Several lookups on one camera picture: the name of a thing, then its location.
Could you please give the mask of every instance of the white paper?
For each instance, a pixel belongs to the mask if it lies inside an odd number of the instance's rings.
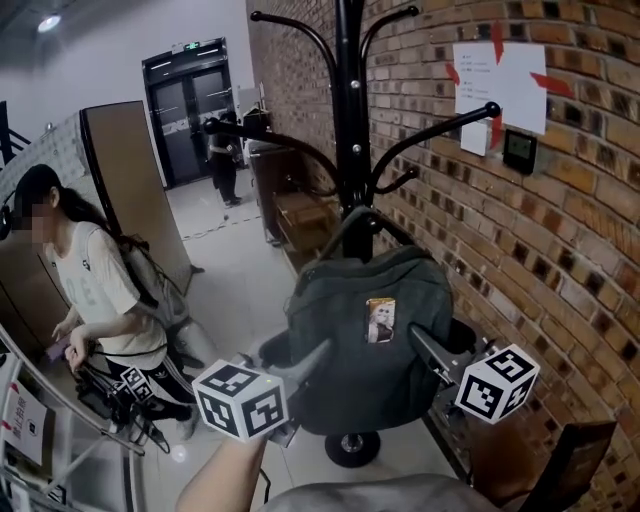
[[[463,126],[460,147],[476,155],[484,156],[487,153],[488,131],[487,125],[479,121]]]
[[[547,90],[531,73],[547,76],[544,46],[507,43],[498,66],[502,84],[502,123],[544,135],[547,125]]]
[[[6,441],[33,462],[42,465],[42,442],[47,409],[19,382],[18,391],[9,390],[7,417],[3,428],[7,429]]]
[[[456,86],[456,112],[464,114],[495,101],[502,108],[502,122],[544,135],[547,90],[531,73],[546,76],[544,46],[505,43],[496,64],[493,43],[453,45],[454,66],[460,77]]]
[[[492,43],[453,45],[454,66],[460,77],[456,86],[456,112],[466,114],[498,102],[496,54]]]

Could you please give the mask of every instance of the brick wall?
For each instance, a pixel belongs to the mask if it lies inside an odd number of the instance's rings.
[[[249,0],[333,39],[332,0]],[[575,99],[549,96],[549,164],[523,178],[495,156],[460,150],[459,133],[396,158],[384,180],[415,180],[376,206],[445,265],[458,311],[524,347],[542,366],[518,419],[544,458],[568,422],[619,426],[580,510],[625,510],[640,493],[640,3],[368,0],[364,28],[418,5],[371,48],[374,160],[398,140],[454,113],[445,63],[456,41],[487,40],[498,19],[509,40],[546,45],[548,73]],[[288,28],[250,23],[254,67],[275,129],[333,156],[326,69]],[[391,241],[382,237],[378,250]]]

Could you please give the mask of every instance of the person in black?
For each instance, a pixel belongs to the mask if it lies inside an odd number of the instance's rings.
[[[230,124],[237,123],[235,112],[225,112],[220,120]],[[209,137],[207,156],[209,168],[213,175],[213,184],[220,190],[220,195],[227,208],[238,206],[242,201],[236,196],[236,163],[234,160],[235,137],[219,133]]]

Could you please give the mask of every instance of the gray backpack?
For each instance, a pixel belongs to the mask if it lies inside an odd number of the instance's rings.
[[[349,227],[371,213],[354,210],[320,258],[303,269],[287,312],[292,364],[333,341],[332,353],[291,404],[314,434],[409,423],[427,412],[438,388],[410,340],[412,325],[444,346],[449,337],[451,288],[431,255],[405,246],[366,264],[328,259]]]

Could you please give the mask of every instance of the hand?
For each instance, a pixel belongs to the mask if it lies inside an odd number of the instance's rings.
[[[64,338],[67,334],[73,331],[74,322],[69,322],[66,318],[56,325],[56,328],[53,330],[53,334],[51,337],[54,341],[59,341],[61,338]]]
[[[67,361],[69,361],[71,371],[74,373],[87,359],[88,342],[89,337],[84,325],[76,327],[71,331],[71,336],[69,338],[70,345],[64,351],[64,355],[66,356]]]

